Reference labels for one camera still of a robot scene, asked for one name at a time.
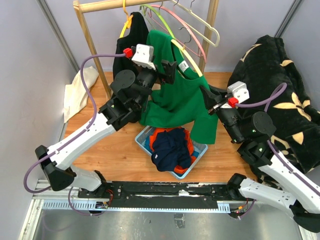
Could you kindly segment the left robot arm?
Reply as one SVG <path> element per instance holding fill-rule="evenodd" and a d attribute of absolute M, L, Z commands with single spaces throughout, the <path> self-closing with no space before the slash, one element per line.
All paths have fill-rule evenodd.
<path fill-rule="evenodd" d="M 177 63 L 162 60 L 161 66 L 163 73 L 157 68 L 147 67 L 138 74 L 129 69 L 120 71 L 110 85 L 114 96 L 100 107 L 88 123 L 55 145 L 36 148 L 37 157 L 44 158 L 41 168 L 53 191 L 76 187 L 87 190 L 96 198 L 107 193 L 108 182 L 98 170 L 84 170 L 74 166 L 73 162 L 95 143 L 128 123 L 138 122 L 157 80 L 174 83 Z"/>

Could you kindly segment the pink plastic hanger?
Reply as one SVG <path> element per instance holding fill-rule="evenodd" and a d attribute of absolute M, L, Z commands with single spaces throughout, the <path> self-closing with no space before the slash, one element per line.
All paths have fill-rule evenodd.
<path fill-rule="evenodd" d="M 191 51 L 192 53 L 194 53 L 196 56 L 198 56 L 200 59 L 203 59 L 204 62 L 207 62 L 207 54 L 205 53 L 204 48 L 202 47 L 202 45 L 200 44 L 198 38 L 195 36 L 194 32 L 192 31 L 191 27 L 183 20 L 181 19 L 177 14 L 175 14 L 172 10 L 164 7 L 164 6 L 160 6 L 160 5 L 156 5 L 156 4 L 152 4 L 152 5 L 148 5 L 148 4 L 143 4 L 141 5 L 144 8 L 149 9 L 150 12 L 155 13 L 158 18 L 160 19 L 160 21 L 163 23 L 164 28 L 167 30 L 167 32 L 176 40 L 176 37 L 174 36 L 171 28 L 169 27 L 168 23 L 164 20 L 164 18 L 162 17 L 162 15 L 160 14 L 160 10 L 164 10 L 165 12 L 167 12 L 169 15 L 171 15 L 173 18 L 175 18 L 178 22 L 180 22 L 181 27 L 185 28 L 187 30 L 187 32 L 190 35 L 190 38 L 192 40 L 194 40 L 194 42 L 196 43 L 197 47 L 198 47 L 198 52 L 194 52 Z"/>

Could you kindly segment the pale yellow hanger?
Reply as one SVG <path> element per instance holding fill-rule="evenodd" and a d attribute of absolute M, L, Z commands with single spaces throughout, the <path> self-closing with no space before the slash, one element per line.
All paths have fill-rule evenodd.
<path fill-rule="evenodd" d="M 186 51 L 185 49 L 185 45 L 182 46 L 175 38 L 173 32 L 171 31 L 171 29 L 168 29 L 169 34 L 172 36 L 172 40 L 171 43 L 173 43 L 179 50 L 180 52 L 188 59 L 189 63 L 193 66 L 194 71 L 198 74 L 199 77 L 203 76 L 203 73 L 201 72 L 200 68 L 198 67 L 198 65 L 196 64 L 196 62 L 194 61 L 194 59 L 190 56 L 190 54 Z"/>

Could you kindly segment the lime green hanger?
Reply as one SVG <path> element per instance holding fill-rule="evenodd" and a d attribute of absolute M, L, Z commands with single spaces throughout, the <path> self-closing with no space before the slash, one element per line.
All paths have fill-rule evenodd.
<path fill-rule="evenodd" d="M 176 37 L 174 36 L 174 33 L 172 32 L 171 28 L 169 27 L 167 22 L 164 20 L 164 18 L 161 16 L 161 14 L 160 14 L 160 12 L 158 10 L 156 10 L 154 7 L 152 7 L 149 4 L 141 4 L 139 6 L 139 9 L 142 10 L 144 16 L 146 15 L 147 10 L 149 10 L 149 12 L 150 12 L 149 18 L 156 22 L 156 20 L 152 17 L 152 13 L 154 13 L 159 18 L 159 20 L 161 21 L 161 23 L 159 23 L 158 25 L 160 27 L 162 27 L 164 30 L 166 30 L 168 32 L 168 34 L 174 40 L 176 40 Z"/>

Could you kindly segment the green t shirt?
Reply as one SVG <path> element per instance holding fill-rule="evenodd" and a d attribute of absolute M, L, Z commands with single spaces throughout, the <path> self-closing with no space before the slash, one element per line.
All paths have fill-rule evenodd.
<path fill-rule="evenodd" d="M 141 114 L 140 124 L 156 128 L 181 127 L 190 122 L 190 137 L 197 143 L 213 145 L 216 142 L 218 116 L 209 115 L 205 108 L 200 87 L 209 88 L 204 76 L 200 76 L 185 61 L 182 51 L 174 45 L 173 38 L 159 30 L 148 33 L 146 43 L 154 48 L 154 64 L 163 73 L 162 60 L 175 62 L 173 84 L 164 84 L 154 90 Z"/>

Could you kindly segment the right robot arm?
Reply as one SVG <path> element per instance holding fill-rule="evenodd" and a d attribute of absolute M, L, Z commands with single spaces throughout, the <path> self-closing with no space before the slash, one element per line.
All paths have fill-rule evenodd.
<path fill-rule="evenodd" d="M 238 153 L 251 167 L 269 175 L 282 189 L 258 183 L 235 173 L 227 182 L 226 193 L 232 200 L 241 197 L 260 201 L 286 213 L 300 227 L 313 232 L 320 231 L 320 187 L 293 166 L 283 153 L 271 143 L 276 128 L 266 110 L 242 118 L 239 108 L 269 107 L 287 88 L 281 83 L 269 98 L 245 104 L 250 94 L 241 81 L 226 90 L 201 85 L 205 108 L 209 115 L 216 114 L 231 138 L 239 144 Z"/>

